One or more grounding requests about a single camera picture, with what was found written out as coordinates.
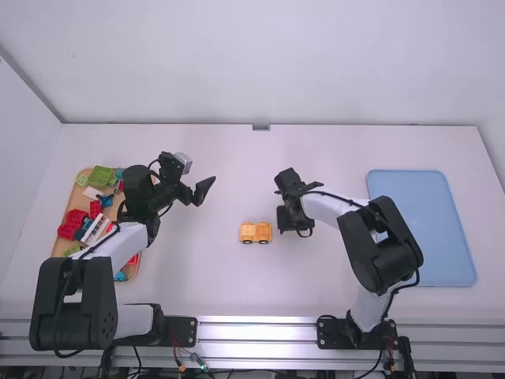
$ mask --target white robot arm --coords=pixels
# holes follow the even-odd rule
[[[356,212],[359,208],[351,205],[347,201],[339,200],[336,197],[324,196],[321,193],[331,193],[338,197],[345,198],[343,195],[328,189],[326,186],[317,187],[317,193],[307,193],[301,197],[301,207],[304,214],[313,220],[322,221],[325,224],[339,230],[337,219],[348,212]],[[353,199],[352,202],[366,206],[369,199]],[[360,286],[357,293],[357,299],[350,309],[350,315],[358,328],[365,333],[371,332],[380,323],[384,311],[390,298],[390,292],[394,289],[390,287],[384,295],[377,295],[367,291]]]
[[[312,235],[315,220],[342,233],[351,267],[361,287],[348,312],[348,333],[354,346],[363,335],[380,325],[402,281],[410,279],[423,264],[422,252],[395,203],[389,197],[349,199],[322,183],[306,185],[293,168],[275,177],[284,205],[277,208],[280,232]],[[376,242],[371,233],[386,231]]]
[[[151,170],[154,162],[160,165],[159,173]],[[148,167],[128,167],[123,172],[125,200],[114,228],[70,259],[49,258],[42,263],[29,333],[34,350],[52,350],[59,358],[68,358],[84,349],[106,349],[113,341],[139,346],[162,343],[168,326],[161,307],[118,306],[114,276],[153,243],[160,210],[167,212],[176,200],[184,205],[203,203],[215,177],[198,182],[193,192],[181,182],[191,164],[184,153],[162,152]],[[159,183],[153,184],[152,176]],[[77,291],[82,294],[80,302],[64,301]],[[76,351],[62,354],[59,349]]]

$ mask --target blue tray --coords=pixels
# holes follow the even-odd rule
[[[389,196],[419,244],[421,286],[470,287],[477,273],[446,177],[439,171],[373,170],[371,199]],[[382,233],[379,240],[385,238]]]

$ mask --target red toy block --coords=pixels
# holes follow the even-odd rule
[[[72,209],[66,213],[65,222],[58,228],[58,237],[73,241],[73,235],[82,226],[84,219],[88,217],[86,211]]]
[[[72,209],[66,213],[67,221],[82,223],[85,217],[88,217],[88,213],[86,211],[81,211],[80,209]]]
[[[94,200],[89,203],[89,217],[94,220],[97,215],[102,213],[102,207],[100,207],[100,200]]]
[[[136,265],[137,262],[139,261],[139,254],[135,254],[132,259],[130,259],[128,262],[126,262],[127,265]]]

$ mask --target metal frame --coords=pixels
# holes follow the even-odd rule
[[[316,344],[316,317],[198,317],[195,350],[211,369],[367,370],[377,351],[324,351]],[[0,365],[98,366],[102,351],[69,359],[35,352],[29,319],[0,320]],[[505,372],[505,323],[493,319],[426,320],[396,317],[408,336],[418,371]],[[138,347],[143,367],[172,367],[171,347]],[[402,362],[398,355],[398,365]],[[188,367],[194,364],[186,362]],[[118,347],[113,366],[137,366],[131,347]]]

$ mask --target yellow toy car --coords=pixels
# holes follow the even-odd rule
[[[271,241],[271,225],[269,223],[243,223],[240,226],[240,242],[261,244]]]

